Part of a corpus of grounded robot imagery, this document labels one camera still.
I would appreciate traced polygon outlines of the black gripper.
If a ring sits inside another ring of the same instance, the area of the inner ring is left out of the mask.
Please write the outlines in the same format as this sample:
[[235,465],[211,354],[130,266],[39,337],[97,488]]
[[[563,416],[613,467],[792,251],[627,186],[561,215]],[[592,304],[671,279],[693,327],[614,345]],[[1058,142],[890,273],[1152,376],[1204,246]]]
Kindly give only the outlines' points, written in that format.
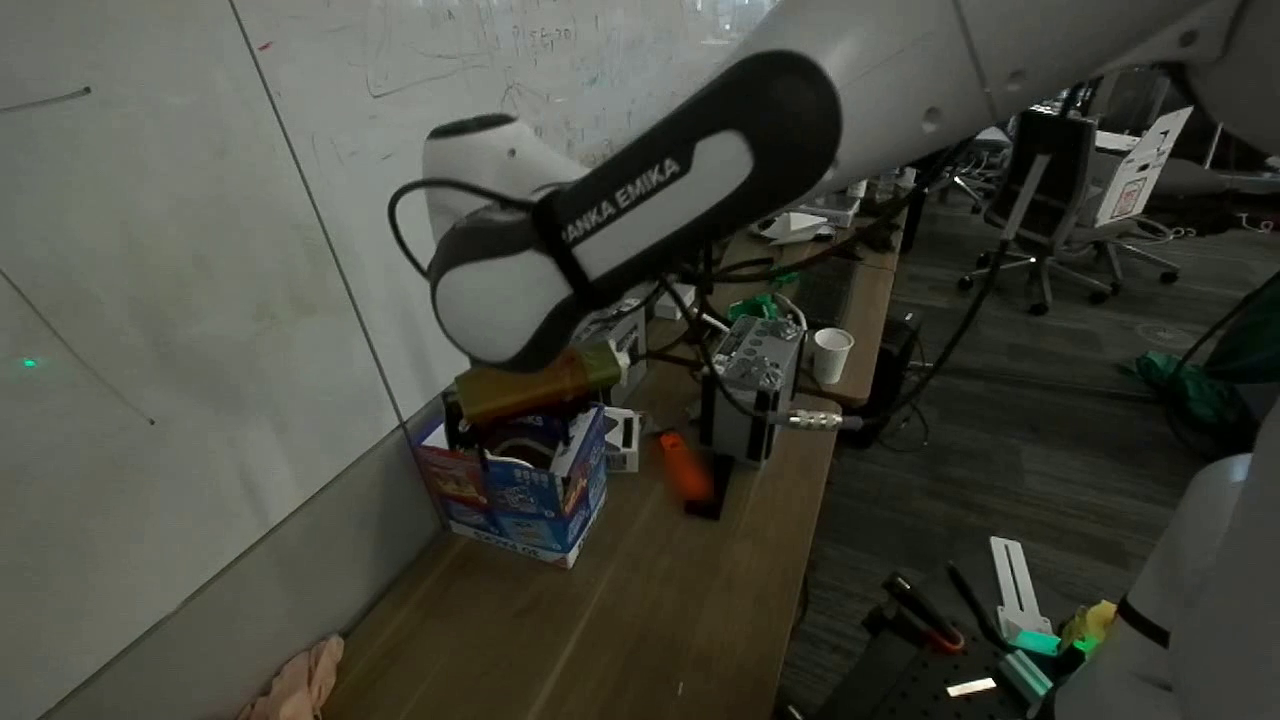
[[467,423],[484,427],[509,416],[582,401],[614,381],[619,360],[608,345],[576,345],[537,372],[476,363],[452,381],[452,401]]

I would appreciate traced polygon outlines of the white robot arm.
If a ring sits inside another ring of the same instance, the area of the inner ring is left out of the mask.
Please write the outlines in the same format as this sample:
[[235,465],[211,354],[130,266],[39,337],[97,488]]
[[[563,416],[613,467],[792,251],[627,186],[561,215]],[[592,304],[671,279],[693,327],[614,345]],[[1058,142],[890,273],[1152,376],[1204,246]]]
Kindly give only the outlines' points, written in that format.
[[778,0],[595,163],[509,113],[430,130],[430,316],[476,363],[543,368],[704,246],[1132,63],[1178,70],[1215,123],[1280,142],[1280,0]]

